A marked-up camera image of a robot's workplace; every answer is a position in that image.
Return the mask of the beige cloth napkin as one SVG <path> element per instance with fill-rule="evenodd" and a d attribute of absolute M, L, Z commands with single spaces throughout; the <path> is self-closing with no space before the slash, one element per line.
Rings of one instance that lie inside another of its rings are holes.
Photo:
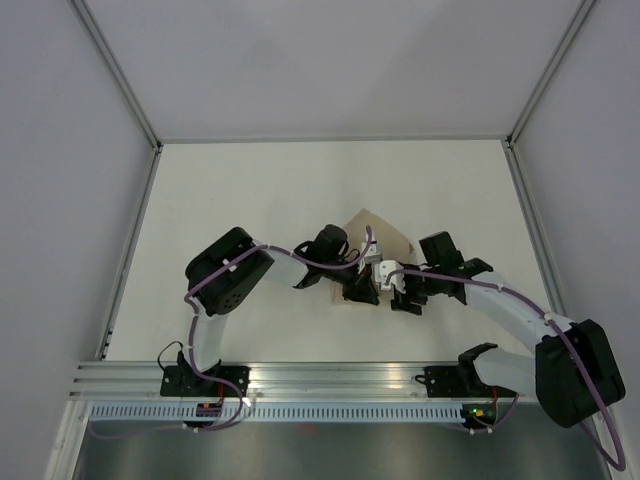
<path fill-rule="evenodd" d="M 342 225 L 347 233 L 349 244 L 352 248 L 360 249 L 362 243 L 366 243 L 366 225 L 369 225 L 374 233 L 384 260 L 395 260 L 402 263 L 415 264 L 415 246 L 411 241 L 393 225 L 383 218 L 366 209 L 361 209 L 350 221 Z M 331 304 L 342 306 L 348 303 L 342 297 L 342 286 L 332 283 L 330 285 Z M 393 298 L 392 291 L 379 291 L 381 306 L 390 306 Z"/>

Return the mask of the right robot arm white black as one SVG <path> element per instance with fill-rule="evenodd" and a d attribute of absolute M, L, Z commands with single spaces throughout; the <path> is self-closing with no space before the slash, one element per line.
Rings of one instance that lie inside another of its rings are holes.
<path fill-rule="evenodd" d="M 561 427 L 572 427 L 622 400 L 626 387 L 601 325 L 548 311 L 519 292 L 479 258 L 464 259 L 447 232 L 421 240 L 422 266 L 385 261 L 376 280 L 394 294 L 391 306 L 420 314 L 436 295 L 454 298 L 493 320 L 527 352 L 494 342 L 461 353 L 456 381 L 469 396 L 490 388 L 535 398 Z"/>

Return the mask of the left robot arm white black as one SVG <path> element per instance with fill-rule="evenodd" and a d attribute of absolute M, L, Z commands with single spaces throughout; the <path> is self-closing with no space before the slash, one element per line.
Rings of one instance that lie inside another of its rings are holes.
<path fill-rule="evenodd" d="M 292 250 L 260 243 L 234 227 L 188 264 L 184 302 L 193 310 L 187 345 L 184 385 L 206 396 L 218 384 L 220 344 L 227 318 L 262 280 L 303 290 L 326 278 L 339 285 L 347 301 L 377 306 L 376 273 L 382 250 L 370 226 L 365 242 L 351 249 L 347 233 L 328 224 L 312 240 Z"/>

